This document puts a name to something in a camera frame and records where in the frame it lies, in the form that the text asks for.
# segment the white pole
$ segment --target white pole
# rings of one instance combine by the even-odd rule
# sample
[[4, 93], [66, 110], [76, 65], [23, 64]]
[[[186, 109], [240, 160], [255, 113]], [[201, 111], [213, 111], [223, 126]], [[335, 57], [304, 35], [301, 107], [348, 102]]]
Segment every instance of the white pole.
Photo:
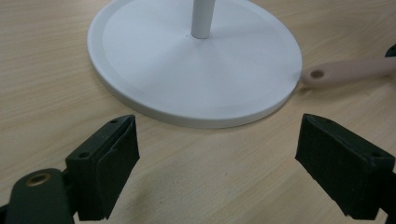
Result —
[[206, 39], [209, 37], [215, 1], [194, 0], [191, 35], [195, 38]]

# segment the stand base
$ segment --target stand base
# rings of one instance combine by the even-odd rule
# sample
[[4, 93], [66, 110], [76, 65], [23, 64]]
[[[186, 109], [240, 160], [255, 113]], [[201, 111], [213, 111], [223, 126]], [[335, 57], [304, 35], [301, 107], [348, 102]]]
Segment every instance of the stand base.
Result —
[[88, 34], [93, 66], [132, 109], [164, 122], [226, 128], [274, 112], [302, 70], [289, 30], [246, 0], [217, 0], [211, 35], [191, 36], [192, 0], [114, 0]]

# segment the black plastic part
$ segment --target black plastic part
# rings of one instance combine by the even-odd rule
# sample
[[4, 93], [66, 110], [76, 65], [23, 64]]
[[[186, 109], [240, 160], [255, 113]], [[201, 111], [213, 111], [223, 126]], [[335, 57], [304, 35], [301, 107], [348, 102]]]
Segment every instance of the black plastic part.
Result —
[[387, 221], [385, 222], [385, 224], [396, 224], [396, 219], [391, 217], [391, 216], [389, 216], [387, 218]]
[[109, 218], [139, 158], [134, 116], [111, 120], [66, 158], [80, 220]]
[[305, 114], [296, 159], [345, 215], [375, 219], [392, 155], [332, 120]]
[[74, 215], [77, 212], [77, 206], [78, 206], [78, 193], [76, 192], [77, 189], [73, 186], [67, 169], [63, 171], [63, 178], [64, 178], [64, 190], [66, 190], [67, 197], [69, 199], [68, 201], [69, 209], [71, 214]]
[[396, 224], [396, 174], [389, 176], [381, 192], [381, 208], [389, 215], [389, 220]]
[[21, 178], [12, 190], [6, 223], [74, 223], [62, 172], [46, 169]]
[[0, 207], [0, 223], [6, 223], [8, 205], [3, 205]]
[[387, 53], [385, 54], [385, 57], [396, 57], [396, 44], [390, 47], [390, 49], [388, 49]]

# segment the wood grain surface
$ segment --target wood grain surface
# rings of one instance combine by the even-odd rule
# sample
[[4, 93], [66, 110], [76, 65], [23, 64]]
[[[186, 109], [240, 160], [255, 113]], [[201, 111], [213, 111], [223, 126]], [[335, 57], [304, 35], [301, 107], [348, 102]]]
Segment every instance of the wood grain surface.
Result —
[[[384, 223], [345, 217], [295, 159], [303, 113], [396, 155], [396, 76], [314, 90], [299, 85], [271, 116], [219, 130], [178, 127], [120, 103], [87, 52], [108, 0], [0, 0], [0, 204], [13, 184], [64, 158], [105, 122], [135, 114], [141, 160], [110, 220], [92, 223]], [[393, 0], [254, 0], [300, 45], [304, 68], [384, 57]]]

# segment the wooden handle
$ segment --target wooden handle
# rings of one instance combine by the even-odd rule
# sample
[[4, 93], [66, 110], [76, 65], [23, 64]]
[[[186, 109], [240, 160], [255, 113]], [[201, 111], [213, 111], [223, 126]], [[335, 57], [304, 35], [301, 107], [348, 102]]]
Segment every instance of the wooden handle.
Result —
[[301, 81], [310, 87], [330, 87], [368, 77], [380, 77], [396, 71], [396, 57], [324, 63], [302, 74]]

